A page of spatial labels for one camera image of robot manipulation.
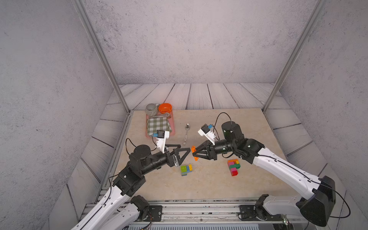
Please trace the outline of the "blue long lego brick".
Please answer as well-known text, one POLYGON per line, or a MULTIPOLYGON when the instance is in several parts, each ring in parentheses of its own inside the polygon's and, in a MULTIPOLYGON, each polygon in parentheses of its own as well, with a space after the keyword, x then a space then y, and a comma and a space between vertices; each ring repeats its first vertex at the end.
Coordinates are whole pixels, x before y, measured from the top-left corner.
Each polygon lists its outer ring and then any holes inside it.
POLYGON ((189 166, 181 166, 181 174, 182 176, 187 175, 188 173, 190 173, 190 167, 189 166))

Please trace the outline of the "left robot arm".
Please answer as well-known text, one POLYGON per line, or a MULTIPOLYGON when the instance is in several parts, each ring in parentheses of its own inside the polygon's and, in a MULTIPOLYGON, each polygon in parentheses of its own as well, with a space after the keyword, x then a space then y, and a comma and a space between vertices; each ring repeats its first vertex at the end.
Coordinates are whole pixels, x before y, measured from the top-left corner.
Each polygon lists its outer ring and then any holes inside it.
POLYGON ((145 219, 149 203, 141 195, 135 195, 145 183, 145 175, 164 165, 180 166, 191 152, 190 148, 173 145, 172 152, 152 154, 149 146, 137 146, 107 193, 74 229, 121 230, 138 219, 145 219))

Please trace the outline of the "orange bowl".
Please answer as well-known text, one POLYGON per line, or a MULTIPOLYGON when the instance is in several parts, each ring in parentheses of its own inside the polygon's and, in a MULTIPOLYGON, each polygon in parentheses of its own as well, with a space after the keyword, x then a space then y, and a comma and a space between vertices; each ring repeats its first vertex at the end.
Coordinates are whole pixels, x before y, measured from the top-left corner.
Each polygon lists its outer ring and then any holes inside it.
POLYGON ((172 105, 170 103, 160 104, 158 110, 161 114, 172 112, 172 105))

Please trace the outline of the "metal spoon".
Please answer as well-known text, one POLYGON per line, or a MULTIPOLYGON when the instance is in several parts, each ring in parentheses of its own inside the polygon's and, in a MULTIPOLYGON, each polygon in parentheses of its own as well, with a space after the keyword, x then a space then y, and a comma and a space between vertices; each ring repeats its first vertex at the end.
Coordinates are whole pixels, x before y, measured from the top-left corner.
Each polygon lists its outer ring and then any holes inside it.
POLYGON ((190 124, 189 123, 186 124, 185 130, 186 130, 186 133, 185 133, 185 136, 184 136, 184 142, 183 142, 184 145, 186 145, 186 143, 187 143, 187 135, 188 135, 188 132, 190 130, 190 124))

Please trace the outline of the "aluminium frame post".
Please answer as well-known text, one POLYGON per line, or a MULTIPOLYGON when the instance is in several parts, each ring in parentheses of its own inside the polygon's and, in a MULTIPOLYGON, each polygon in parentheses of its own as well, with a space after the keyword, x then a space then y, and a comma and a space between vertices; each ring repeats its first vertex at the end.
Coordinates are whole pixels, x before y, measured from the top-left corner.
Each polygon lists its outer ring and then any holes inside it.
POLYGON ((94 46, 94 49, 95 49, 95 51, 98 55, 98 58, 99 58, 99 60, 102 64, 106 74, 107 74, 107 77, 108 77, 109 81, 111 82, 111 84, 114 88, 114 91, 117 94, 117 97, 118 97, 120 103, 123 105, 124 110, 129 114, 130 109, 129 109, 129 107, 128 107, 125 99, 124 99, 124 96, 123 96, 121 90, 120 90, 120 87, 117 83, 117 80, 115 78, 113 70, 112 70, 112 68, 111 68, 111 66, 110 66, 110 64, 107 60, 107 57, 106 57, 106 55, 103 51, 103 48, 102 48, 102 46, 99 42, 99 39, 96 35, 96 32, 93 28, 93 25, 92 25, 92 23, 91 23, 91 21, 88 17, 87 11, 86 11, 86 9, 83 5, 83 2, 80 1, 80 0, 73 0, 72 2, 73 2, 74 6, 76 8, 77 14, 79 15, 79 18, 80 18, 80 20, 83 24, 84 29, 86 30, 86 33, 89 36, 89 38, 90 38, 90 40, 91 40, 91 42, 94 46))
POLYGON ((270 108, 274 98, 277 95, 277 92, 280 90, 282 84, 284 83, 286 77, 288 76, 293 64, 295 63, 299 53, 301 52, 305 42, 307 41, 308 37, 310 36, 314 26, 318 22, 319 17, 321 16, 325 5, 327 1, 326 0, 318 0, 316 2, 316 6, 314 7, 305 27, 303 28, 297 43, 295 47, 293 48, 288 60, 286 61, 281 73, 279 74, 279 77, 277 78, 274 87, 270 93, 270 96, 268 97, 266 103, 264 104, 262 111, 265 114, 267 110, 270 108))

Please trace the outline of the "metal utensil on tray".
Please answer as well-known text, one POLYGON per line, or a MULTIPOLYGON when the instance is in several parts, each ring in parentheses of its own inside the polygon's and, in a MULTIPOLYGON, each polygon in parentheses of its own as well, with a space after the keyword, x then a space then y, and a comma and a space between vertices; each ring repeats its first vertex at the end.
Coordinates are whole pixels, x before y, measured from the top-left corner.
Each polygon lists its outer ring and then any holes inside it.
POLYGON ((152 116, 152 117, 149 117, 149 118, 150 119, 152 119, 152 118, 171 118, 171 114, 170 113, 164 113, 164 114, 152 116))

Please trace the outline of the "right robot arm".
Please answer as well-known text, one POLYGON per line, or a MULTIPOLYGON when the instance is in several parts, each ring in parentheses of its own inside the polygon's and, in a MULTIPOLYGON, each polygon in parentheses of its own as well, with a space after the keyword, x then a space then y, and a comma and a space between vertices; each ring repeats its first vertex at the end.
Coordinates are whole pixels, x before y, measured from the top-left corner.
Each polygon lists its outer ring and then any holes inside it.
POLYGON ((224 139, 218 140, 213 132, 215 128, 204 124, 198 133, 207 140, 192 147, 193 156, 217 160, 219 154, 230 153, 268 171, 298 192, 297 196, 261 195, 252 211, 238 214, 241 221, 254 218, 266 221, 277 215, 297 215, 316 226, 327 226, 328 220, 333 218, 331 213, 339 196, 332 178, 320 178, 299 169, 274 154, 264 144, 245 138, 241 127, 233 121, 223 123, 221 129, 224 139))

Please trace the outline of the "dark green lego brick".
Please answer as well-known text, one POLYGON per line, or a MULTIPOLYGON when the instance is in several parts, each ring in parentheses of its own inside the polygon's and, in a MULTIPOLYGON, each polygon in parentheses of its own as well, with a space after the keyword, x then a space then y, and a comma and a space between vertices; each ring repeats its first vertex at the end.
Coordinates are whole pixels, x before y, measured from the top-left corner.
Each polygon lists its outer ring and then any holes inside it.
POLYGON ((232 169, 232 168, 239 169, 240 168, 240 164, 232 164, 232 165, 229 165, 229 168, 230 169, 232 169))

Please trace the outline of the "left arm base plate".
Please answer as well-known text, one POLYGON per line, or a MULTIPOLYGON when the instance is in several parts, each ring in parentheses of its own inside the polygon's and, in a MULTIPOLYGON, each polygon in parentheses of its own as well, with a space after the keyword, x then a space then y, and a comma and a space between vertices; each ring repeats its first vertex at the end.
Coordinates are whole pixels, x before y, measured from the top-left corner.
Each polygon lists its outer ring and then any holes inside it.
POLYGON ((163 214, 163 206, 150 205, 140 212, 138 221, 160 222, 162 220, 162 214, 163 214))

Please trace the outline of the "right aluminium frame post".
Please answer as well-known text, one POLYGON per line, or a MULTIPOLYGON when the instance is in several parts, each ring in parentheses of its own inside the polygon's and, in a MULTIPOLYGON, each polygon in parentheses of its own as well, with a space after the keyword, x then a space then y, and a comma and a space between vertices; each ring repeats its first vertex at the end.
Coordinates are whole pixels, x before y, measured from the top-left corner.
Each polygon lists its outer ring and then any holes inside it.
POLYGON ((280 90, 282 84, 284 83, 286 77, 288 76, 293 64, 295 63, 299 53, 301 52, 305 42, 307 41, 308 37, 310 36, 314 26, 318 22, 319 17, 321 16, 325 5, 327 1, 326 0, 318 0, 316 2, 316 6, 314 7, 305 27, 303 28, 297 43, 295 47, 293 48, 288 60, 286 61, 281 73, 279 74, 279 77, 277 78, 274 87, 270 93, 270 96, 268 97, 266 103, 264 104, 262 111, 265 114, 267 110, 270 108, 274 98, 277 95, 277 92, 280 90))

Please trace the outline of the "striped grey mug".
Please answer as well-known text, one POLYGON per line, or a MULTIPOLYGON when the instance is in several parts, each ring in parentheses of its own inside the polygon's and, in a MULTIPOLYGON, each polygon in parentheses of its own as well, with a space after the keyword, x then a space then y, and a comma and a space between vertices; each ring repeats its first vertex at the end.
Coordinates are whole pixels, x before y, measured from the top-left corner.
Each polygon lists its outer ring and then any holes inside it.
POLYGON ((157 103, 157 104, 156 103, 155 104, 154 103, 148 104, 145 108, 146 115, 148 115, 149 117, 154 117, 154 116, 158 115, 159 105, 160 105, 159 103, 157 103))

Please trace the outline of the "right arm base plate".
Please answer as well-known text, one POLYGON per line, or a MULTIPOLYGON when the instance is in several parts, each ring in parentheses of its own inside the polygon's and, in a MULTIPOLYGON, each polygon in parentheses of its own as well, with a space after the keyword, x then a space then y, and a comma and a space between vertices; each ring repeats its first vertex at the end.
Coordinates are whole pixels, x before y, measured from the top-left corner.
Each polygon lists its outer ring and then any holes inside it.
POLYGON ((282 221, 281 215, 271 215, 255 205, 240 205, 238 218, 241 221, 282 221))

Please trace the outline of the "green checkered cloth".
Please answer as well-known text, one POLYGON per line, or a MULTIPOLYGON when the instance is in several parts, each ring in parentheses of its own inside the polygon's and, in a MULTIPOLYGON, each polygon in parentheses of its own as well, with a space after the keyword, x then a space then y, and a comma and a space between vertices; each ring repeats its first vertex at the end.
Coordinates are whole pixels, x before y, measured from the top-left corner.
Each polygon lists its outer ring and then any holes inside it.
POLYGON ((171 125, 167 118, 152 118, 147 120, 147 135, 152 136, 157 130, 172 132, 171 125))

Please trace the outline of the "left aluminium frame post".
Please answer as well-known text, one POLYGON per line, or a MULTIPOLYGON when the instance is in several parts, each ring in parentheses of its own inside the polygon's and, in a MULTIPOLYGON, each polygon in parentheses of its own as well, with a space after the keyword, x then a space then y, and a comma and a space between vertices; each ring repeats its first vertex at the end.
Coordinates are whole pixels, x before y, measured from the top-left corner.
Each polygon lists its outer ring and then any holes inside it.
POLYGON ((112 70, 112 68, 111 68, 111 66, 110 66, 110 64, 107 60, 107 57, 106 57, 106 55, 103 51, 103 48, 102 48, 102 46, 99 42, 99 39, 96 35, 96 32, 93 28, 93 25, 92 25, 92 23, 91 23, 91 21, 88 17, 87 11, 86 11, 86 9, 83 5, 83 2, 80 1, 80 0, 73 0, 72 2, 73 2, 74 6, 76 8, 77 14, 79 15, 79 18, 80 18, 80 20, 83 24, 84 29, 86 30, 86 33, 89 36, 89 38, 90 38, 90 40, 91 40, 91 42, 94 46, 94 49, 95 49, 95 51, 98 55, 98 58, 99 58, 99 60, 102 64, 106 74, 107 74, 107 77, 108 77, 109 81, 111 82, 111 84, 114 88, 114 91, 117 94, 117 97, 118 97, 120 103, 123 105, 124 110, 129 114, 130 109, 129 109, 129 107, 128 107, 125 99, 124 99, 124 96, 123 96, 121 90, 120 90, 120 87, 117 83, 117 80, 115 78, 113 70, 112 70))

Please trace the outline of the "pink tray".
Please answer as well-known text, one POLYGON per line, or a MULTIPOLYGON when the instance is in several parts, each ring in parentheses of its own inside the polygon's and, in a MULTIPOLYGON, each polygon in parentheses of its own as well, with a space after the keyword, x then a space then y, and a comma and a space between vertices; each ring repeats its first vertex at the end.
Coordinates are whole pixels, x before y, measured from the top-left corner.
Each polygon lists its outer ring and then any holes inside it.
POLYGON ((172 112, 168 117, 149 118, 146 116, 146 137, 150 138, 157 130, 169 131, 170 135, 175 134, 175 126, 172 112))

